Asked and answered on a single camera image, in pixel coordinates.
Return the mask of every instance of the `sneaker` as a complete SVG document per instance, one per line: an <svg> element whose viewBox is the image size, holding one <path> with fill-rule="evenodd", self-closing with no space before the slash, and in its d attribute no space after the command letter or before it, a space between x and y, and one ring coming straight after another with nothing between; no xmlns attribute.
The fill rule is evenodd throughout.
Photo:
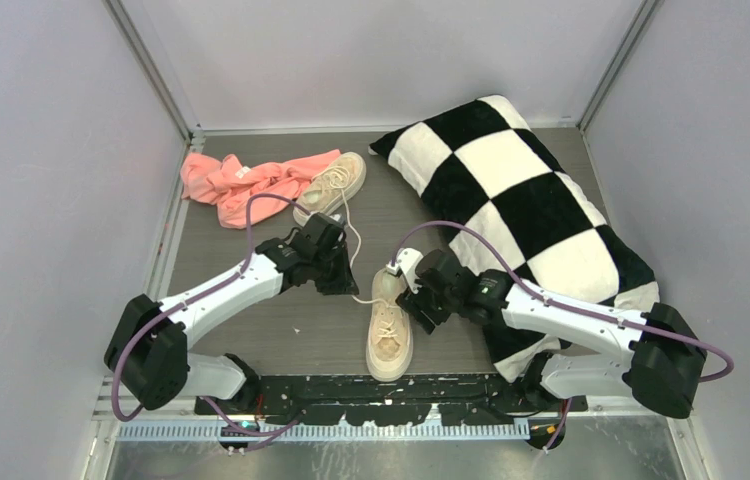
<svg viewBox="0 0 750 480"><path fill-rule="evenodd" d="M313 183L296 201L313 213L331 215L343 204L344 195L345 200L348 200L360 190L364 178L366 163L363 157L354 152L346 152L331 162L322 173L313 177ZM299 225L304 226L309 217L301 210L293 209L293 219Z"/></svg>
<svg viewBox="0 0 750 480"><path fill-rule="evenodd" d="M396 305L396 298L407 289L403 277L380 270L372 280L372 298L384 302L372 304L366 365L375 380L392 382L407 371L413 354L410 316Z"/></svg>

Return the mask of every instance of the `checkered pattern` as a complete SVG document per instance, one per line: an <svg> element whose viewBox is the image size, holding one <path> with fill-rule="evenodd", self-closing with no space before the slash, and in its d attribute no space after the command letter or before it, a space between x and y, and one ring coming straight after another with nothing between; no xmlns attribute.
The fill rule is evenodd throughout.
<svg viewBox="0 0 750 480"><path fill-rule="evenodd" d="M371 145L401 172L433 214L480 233L512 269L579 300L648 310L655 276L501 96L480 98L389 133ZM466 232L443 232L476 273L501 265ZM539 351L537 332L485 330L493 363L513 381Z"/></svg>

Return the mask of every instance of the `pink shirt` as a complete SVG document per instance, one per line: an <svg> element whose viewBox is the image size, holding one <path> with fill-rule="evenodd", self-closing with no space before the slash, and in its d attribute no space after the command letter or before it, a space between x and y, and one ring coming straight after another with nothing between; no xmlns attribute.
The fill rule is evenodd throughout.
<svg viewBox="0 0 750 480"><path fill-rule="evenodd" d="M183 198L216 205L219 223L227 228L245 228L245 203L255 193L269 192L298 198L314 176L328 168L339 150L296 158L283 163L262 163L243 167L236 155L219 162L200 153L190 153L181 167ZM252 204L251 221L257 223L286 208L287 203L261 198Z"/></svg>

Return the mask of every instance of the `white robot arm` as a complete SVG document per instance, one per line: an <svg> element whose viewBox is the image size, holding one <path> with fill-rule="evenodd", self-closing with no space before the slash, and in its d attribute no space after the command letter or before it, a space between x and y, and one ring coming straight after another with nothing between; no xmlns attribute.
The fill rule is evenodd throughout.
<svg viewBox="0 0 750 480"><path fill-rule="evenodd" d="M620 310L558 295L531 282L523 281L522 288L498 270L475 275L453 253L441 250L423 257L403 249L388 270L406 278L409 287L397 303L428 333L456 313L481 325L553 335L595 352L536 355L518 380L535 405L578 395L621 396L668 417L690 415L706 352L631 328L648 325L695 339L668 305L656 303L649 312ZM552 307L560 304L580 313ZM611 315L617 324L584 312Z"/></svg>
<svg viewBox="0 0 750 480"><path fill-rule="evenodd" d="M247 405L255 389L243 388L256 382L257 375L235 355L189 353L198 340L249 306L308 281L324 295L358 293L339 216L313 215L289 242L267 240L257 246L245 269L244 263L159 303L146 295L128 302L104 355L104 363L114 372L131 338L161 312L174 311L127 353L121 381L143 408L160 408L178 395L234 403L240 395ZM231 281L238 275L241 278Z"/></svg>

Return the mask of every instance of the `white wall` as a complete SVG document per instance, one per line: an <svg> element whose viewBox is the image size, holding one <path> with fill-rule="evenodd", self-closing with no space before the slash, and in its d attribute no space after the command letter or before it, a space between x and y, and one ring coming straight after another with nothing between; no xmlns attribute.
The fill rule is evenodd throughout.
<svg viewBox="0 0 750 480"><path fill-rule="evenodd" d="M399 125L502 93L574 124L640 0L132 0L205 130Z"/></svg>
<svg viewBox="0 0 750 480"><path fill-rule="evenodd" d="M0 478L70 478L182 148L102 2L0 2Z"/></svg>
<svg viewBox="0 0 750 480"><path fill-rule="evenodd" d="M620 236L737 361L702 385L696 409L719 478L748 480L750 2L665 2L587 139Z"/></svg>

